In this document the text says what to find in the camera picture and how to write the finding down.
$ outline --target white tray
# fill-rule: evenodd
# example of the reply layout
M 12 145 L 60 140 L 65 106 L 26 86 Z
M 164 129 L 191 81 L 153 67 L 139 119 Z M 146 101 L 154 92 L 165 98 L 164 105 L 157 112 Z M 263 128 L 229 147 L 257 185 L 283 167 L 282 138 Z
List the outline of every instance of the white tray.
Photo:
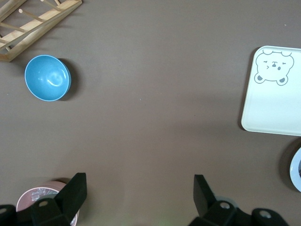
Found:
M 256 51 L 241 124 L 247 131 L 301 136 L 301 49 Z

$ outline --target blue bowl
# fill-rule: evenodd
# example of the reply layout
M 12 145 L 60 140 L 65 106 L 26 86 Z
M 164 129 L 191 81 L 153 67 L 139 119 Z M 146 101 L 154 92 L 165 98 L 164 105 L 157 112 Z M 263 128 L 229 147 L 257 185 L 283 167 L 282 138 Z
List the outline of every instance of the blue bowl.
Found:
M 25 82 L 38 99 L 55 101 L 62 98 L 71 85 L 71 75 L 59 59 L 40 55 L 31 59 L 25 69 Z

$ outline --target bear ear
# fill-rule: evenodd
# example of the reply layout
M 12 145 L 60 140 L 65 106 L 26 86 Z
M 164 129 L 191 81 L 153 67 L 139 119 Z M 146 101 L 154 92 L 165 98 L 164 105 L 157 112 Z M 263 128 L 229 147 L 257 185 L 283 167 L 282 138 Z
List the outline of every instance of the bear ear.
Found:
M 289 51 L 282 51 L 281 54 L 282 54 L 282 56 L 284 56 L 284 57 L 288 57 L 288 56 L 290 56 L 290 55 L 292 54 L 292 52 L 289 52 Z
M 265 79 L 263 79 L 259 74 L 256 74 L 254 79 L 255 79 L 255 82 L 257 82 L 259 84 L 261 84 L 265 81 Z
M 277 80 L 277 84 L 279 86 L 283 86 L 283 85 L 285 85 L 287 83 L 287 81 L 288 81 L 288 77 L 285 76 L 284 78 Z
M 265 55 L 270 55 L 273 53 L 273 50 L 270 48 L 264 48 L 262 51 Z

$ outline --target screw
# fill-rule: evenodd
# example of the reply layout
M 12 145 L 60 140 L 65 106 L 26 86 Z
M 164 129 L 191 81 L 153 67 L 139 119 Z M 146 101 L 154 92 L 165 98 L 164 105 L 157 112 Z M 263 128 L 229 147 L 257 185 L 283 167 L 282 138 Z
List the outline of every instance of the screw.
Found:
M 6 211 L 7 211 L 6 208 L 2 208 L 2 209 L 0 209 L 0 214 L 5 213 Z
M 42 201 L 39 203 L 39 207 L 42 207 L 42 206 L 47 206 L 48 202 L 47 201 Z
M 223 208 L 223 209 L 230 209 L 230 205 L 226 202 L 221 202 L 220 203 L 220 206 Z
M 261 210 L 261 211 L 259 212 L 259 214 L 260 214 L 263 218 L 268 218 L 268 219 L 272 218 L 272 216 L 270 215 L 270 213 L 267 212 L 267 211 L 265 211 L 265 210 Z

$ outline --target bowl rim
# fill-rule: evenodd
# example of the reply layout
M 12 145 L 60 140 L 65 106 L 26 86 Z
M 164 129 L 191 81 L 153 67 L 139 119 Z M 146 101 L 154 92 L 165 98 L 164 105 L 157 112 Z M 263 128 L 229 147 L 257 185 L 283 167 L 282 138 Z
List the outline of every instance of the bowl rim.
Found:
M 29 86 L 28 86 L 28 84 L 27 84 L 26 72 L 27 72 L 28 65 L 29 65 L 33 60 L 35 60 L 36 58 L 39 58 L 39 57 L 50 57 L 50 58 L 55 59 L 56 61 L 58 61 L 58 62 L 63 66 L 63 68 L 64 68 L 64 69 L 67 71 L 67 73 L 68 73 L 68 76 L 67 76 L 68 86 L 67 86 L 66 89 L 64 90 L 63 94 L 62 94 L 59 98 L 57 98 L 57 99 L 53 99 L 53 100 L 45 100 L 45 99 L 43 99 L 43 98 L 40 98 L 40 97 L 38 97 L 37 95 L 35 95 L 35 94 L 32 92 L 32 90 L 29 88 Z M 38 98 L 38 99 L 40 99 L 40 100 L 43 100 L 43 101 L 48 101 L 48 102 L 52 102 L 52 101 L 56 101 L 56 100 L 61 99 L 61 98 L 67 93 L 67 91 L 69 90 L 69 87 L 70 87 L 70 84 L 69 84 L 69 83 L 70 83 L 70 81 L 71 81 L 71 80 L 70 80 L 70 71 L 69 71 L 69 69 L 67 68 L 67 66 L 66 66 L 61 60 L 59 60 L 58 58 L 56 58 L 56 57 L 54 57 L 54 56 L 52 56 L 52 55 L 47 55 L 47 54 L 35 56 L 33 59 L 31 59 L 31 60 L 28 62 L 28 64 L 26 65 L 26 68 L 25 68 L 25 72 L 24 72 L 24 79 L 25 79 L 25 83 L 26 83 L 26 86 L 27 86 L 28 90 L 29 90 L 36 98 Z

